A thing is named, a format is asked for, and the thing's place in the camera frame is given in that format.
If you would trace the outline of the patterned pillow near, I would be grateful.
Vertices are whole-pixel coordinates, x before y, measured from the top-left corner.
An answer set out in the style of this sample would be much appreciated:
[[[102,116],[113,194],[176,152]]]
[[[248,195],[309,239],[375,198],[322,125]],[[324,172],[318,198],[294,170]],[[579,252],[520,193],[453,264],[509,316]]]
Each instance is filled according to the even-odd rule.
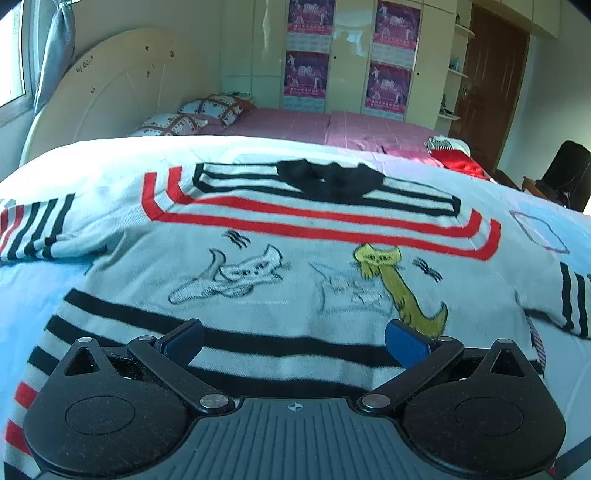
[[[130,137],[144,136],[189,136],[207,126],[206,120],[182,113],[157,114],[144,120]]]

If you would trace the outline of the red garment on bed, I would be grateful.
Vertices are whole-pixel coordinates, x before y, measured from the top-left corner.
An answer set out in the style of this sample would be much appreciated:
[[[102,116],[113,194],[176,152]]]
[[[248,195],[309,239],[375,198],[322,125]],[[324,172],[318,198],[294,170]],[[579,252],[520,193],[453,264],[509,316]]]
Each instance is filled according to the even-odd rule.
[[[466,155],[462,150],[437,149],[432,150],[430,155],[448,170],[485,181],[492,179],[476,161]]]

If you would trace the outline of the patterned pillow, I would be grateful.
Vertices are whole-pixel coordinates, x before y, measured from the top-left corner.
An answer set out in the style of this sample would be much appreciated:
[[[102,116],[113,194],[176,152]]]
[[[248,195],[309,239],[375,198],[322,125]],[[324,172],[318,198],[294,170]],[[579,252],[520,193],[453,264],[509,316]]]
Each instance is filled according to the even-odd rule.
[[[197,116],[216,125],[231,126],[243,113],[255,107],[249,96],[211,94],[185,103],[177,112]]]
[[[157,114],[144,120],[130,137],[144,136],[189,136],[207,126],[206,120],[182,113]]]

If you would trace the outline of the white striped cat sweater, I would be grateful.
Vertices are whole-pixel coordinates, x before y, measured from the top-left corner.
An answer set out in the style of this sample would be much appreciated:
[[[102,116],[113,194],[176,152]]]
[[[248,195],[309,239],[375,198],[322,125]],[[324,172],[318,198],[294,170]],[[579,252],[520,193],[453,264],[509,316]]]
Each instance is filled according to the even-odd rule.
[[[26,411],[69,347],[115,347],[197,318],[190,372],[231,396],[356,397],[401,372],[400,320],[470,347],[513,340],[566,423],[590,434],[590,223],[501,186],[411,166],[140,160],[1,187],[1,271],[82,263],[71,282],[14,279],[4,320],[33,347],[2,475],[39,471]]]

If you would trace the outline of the upper right purple poster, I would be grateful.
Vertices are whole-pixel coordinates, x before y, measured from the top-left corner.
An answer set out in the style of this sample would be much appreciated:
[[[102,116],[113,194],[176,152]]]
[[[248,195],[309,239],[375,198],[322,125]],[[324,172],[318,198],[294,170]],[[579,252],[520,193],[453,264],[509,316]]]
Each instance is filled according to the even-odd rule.
[[[394,1],[377,2],[372,46],[374,62],[413,70],[416,62],[422,9]]]

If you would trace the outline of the light blue patterned blanket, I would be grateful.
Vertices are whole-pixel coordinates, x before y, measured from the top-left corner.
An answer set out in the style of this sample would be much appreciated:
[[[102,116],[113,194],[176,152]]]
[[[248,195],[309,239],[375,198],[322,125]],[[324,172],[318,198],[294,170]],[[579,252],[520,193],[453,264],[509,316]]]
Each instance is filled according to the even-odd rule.
[[[586,479],[590,221],[269,139],[1,184],[6,479]]]

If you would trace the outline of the blue grey curtain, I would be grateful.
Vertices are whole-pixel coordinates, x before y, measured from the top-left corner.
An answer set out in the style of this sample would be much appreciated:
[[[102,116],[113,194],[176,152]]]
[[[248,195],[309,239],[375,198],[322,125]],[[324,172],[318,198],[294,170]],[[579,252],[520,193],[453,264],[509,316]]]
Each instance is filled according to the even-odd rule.
[[[34,115],[39,114],[52,98],[75,56],[74,1],[54,1],[54,4],[56,9],[49,26],[34,98]]]

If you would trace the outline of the cream round headboard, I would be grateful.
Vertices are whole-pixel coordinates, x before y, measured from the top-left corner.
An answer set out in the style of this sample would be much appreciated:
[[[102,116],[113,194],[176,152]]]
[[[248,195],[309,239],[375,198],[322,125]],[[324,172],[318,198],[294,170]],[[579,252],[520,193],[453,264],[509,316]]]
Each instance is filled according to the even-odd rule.
[[[132,132],[143,120],[219,90],[211,49],[174,32],[140,28],[88,50],[34,117],[20,166],[55,148]]]

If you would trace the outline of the black chair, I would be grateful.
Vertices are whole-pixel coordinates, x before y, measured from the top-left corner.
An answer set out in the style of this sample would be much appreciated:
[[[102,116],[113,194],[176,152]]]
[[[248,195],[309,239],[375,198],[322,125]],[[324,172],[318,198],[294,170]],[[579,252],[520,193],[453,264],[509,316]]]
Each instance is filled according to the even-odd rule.
[[[539,180],[523,178],[522,191],[583,213],[590,200],[590,151],[565,141]]]

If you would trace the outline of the patterned pillow far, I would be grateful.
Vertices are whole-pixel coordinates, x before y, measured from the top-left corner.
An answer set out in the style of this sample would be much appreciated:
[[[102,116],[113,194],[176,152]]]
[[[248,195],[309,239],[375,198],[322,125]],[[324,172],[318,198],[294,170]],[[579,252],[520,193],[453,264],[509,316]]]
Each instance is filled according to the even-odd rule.
[[[255,107],[249,96],[211,94],[185,103],[177,112],[197,116],[216,125],[231,126],[243,113]]]

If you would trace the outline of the dark brown wooden door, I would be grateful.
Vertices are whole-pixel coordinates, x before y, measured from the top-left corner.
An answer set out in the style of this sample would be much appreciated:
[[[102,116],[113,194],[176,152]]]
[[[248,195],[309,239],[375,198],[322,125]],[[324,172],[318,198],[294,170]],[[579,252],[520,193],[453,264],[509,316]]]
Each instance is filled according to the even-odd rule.
[[[450,134],[493,175],[512,126],[525,73],[530,35],[489,9],[472,7],[462,80]]]

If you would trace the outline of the pink checked bed sheet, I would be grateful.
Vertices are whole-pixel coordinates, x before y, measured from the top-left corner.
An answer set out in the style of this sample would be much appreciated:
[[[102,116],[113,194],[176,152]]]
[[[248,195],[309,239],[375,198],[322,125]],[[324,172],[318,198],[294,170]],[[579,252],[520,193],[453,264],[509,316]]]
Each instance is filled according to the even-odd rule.
[[[436,131],[412,123],[344,111],[322,114],[256,108],[243,113],[231,126],[208,122],[200,133],[325,145],[445,168],[425,148],[430,136],[439,135]]]

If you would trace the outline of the lower right purple poster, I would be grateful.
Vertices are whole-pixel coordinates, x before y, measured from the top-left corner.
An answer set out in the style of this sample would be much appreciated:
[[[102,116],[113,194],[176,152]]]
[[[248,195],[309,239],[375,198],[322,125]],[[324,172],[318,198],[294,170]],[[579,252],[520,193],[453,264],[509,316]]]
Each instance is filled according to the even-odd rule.
[[[370,62],[363,114],[404,121],[412,71],[404,67]]]

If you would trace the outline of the lower left purple poster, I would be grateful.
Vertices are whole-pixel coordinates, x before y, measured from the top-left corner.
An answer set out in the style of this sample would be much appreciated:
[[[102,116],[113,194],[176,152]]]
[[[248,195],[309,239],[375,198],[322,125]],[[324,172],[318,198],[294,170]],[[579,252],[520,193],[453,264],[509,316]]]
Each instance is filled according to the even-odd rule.
[[[283,109],[325,112],[329,54],[287,51],[283,75]]]

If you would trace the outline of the white grey folded garment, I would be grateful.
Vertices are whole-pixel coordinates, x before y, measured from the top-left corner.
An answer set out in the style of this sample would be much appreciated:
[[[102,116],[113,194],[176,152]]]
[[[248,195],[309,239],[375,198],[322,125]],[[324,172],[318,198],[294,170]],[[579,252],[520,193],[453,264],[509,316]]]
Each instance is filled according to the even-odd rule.
[[[471,155],[470,146],[465,141],[441,135],[430,136],[425,142],[425,148],[428,151],[459,150],[467,156]]]

